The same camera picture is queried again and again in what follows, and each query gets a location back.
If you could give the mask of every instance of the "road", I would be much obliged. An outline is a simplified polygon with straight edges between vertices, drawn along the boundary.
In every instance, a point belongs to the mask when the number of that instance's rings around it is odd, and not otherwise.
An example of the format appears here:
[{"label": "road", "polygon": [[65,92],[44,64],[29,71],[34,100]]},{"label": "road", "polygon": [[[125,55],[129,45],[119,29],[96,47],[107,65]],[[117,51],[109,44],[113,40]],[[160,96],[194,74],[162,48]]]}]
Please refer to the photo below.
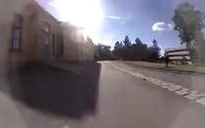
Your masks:
[{"label": "road", "polygon": [[107,63],[86,69],[83,76],[47,66],[2,75],[0,128],[205,128],[203,105]]}]

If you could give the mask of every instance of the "sunlight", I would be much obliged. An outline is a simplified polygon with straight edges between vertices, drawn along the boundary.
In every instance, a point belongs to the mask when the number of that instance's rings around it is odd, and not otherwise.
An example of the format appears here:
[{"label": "sunlight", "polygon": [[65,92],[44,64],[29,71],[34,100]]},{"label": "sunlight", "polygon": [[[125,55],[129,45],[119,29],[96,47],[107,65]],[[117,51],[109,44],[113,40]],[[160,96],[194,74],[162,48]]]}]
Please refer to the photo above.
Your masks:
[{"label": "sunlight", "polygon": [[58,11],[61,21],[82,27],[81,33],[94,38],[103,20],[100,0],[54,0],[50,4]]}]

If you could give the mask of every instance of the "green tree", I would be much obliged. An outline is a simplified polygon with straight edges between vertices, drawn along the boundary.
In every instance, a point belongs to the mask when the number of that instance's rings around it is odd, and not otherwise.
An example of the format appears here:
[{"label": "green tree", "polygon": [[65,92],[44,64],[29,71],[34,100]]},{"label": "green tree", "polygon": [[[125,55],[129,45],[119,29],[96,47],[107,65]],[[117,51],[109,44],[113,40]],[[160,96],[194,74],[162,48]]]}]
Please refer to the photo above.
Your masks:
[{"label": "green tree", "polygon": [[136,43],[137,45],[142,45],[142,41],[141,41],[139,38],[136,38],[136,39],[135,39],[135,43]]},{"label": "green tree", "polygon": [[98,44],[95,46],[95,59],[96,60],[109,60],[112,59],[111,47],[108,45]]},{"label": "green tree", "polygon": [[196,33],[205,27],[205,14],[188,2],[180,4],[175,9],[172,20],[175,24],[174,30],[179,32],[181,43],[186,43],[187,47],[196,39]]},{"label": "green tree", "polygon": [[205,14],[196,9],[192,4],[185,2],[174,11],[174,30],[179,32],[181,44],[186,44],[192,62],[205,63],[205,41],[201,30],[205,27]]},{"label": "green tree", "polygon": [[154,39],[153,45],[149,47],[149,60],[157,61],[160,57],[160,50],[157,41]]},{"label": "green tree", "polygon": [[125,48],[130,48],[132,45],[128,36],[125,37],[123,43],[124,43]]}]

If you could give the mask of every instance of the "wall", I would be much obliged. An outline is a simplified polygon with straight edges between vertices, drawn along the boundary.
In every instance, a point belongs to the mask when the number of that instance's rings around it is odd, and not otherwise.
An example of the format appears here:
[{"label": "wall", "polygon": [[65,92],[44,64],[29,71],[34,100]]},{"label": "wall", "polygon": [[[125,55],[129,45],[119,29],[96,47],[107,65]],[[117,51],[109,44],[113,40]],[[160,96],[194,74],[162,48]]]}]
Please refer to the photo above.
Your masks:
[{"label": "wall", "polygon": [[94,59],[94,44],[89,38],[79,33],[77,28],[63,23],[64,61],[88,61]]}]

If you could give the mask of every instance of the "asphalt road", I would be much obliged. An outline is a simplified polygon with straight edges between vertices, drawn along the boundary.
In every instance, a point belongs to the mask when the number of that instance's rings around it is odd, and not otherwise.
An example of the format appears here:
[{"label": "asphalt road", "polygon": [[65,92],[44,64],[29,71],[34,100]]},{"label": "asphalt road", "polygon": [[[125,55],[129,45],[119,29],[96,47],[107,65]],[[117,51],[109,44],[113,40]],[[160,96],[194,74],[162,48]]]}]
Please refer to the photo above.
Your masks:
[{"label": "asphalt road", "polygon": [[175,83],[180,86],[205,93],[205,75],[203,74],[145,68],[137,64],[126,65],[119,62],[113,63],[131,71],[137,71],[147,76],[158,78],[170,83]]},{"label": "asphalt road", "polygon": [[[47,66],[8,74],[0,95],[26,128],[205,128],[205,106],[106,63],[87,66],[82,76]],[[4,106],[1,123],[12,127],[16,120],[5,119],[12,108]]]}]

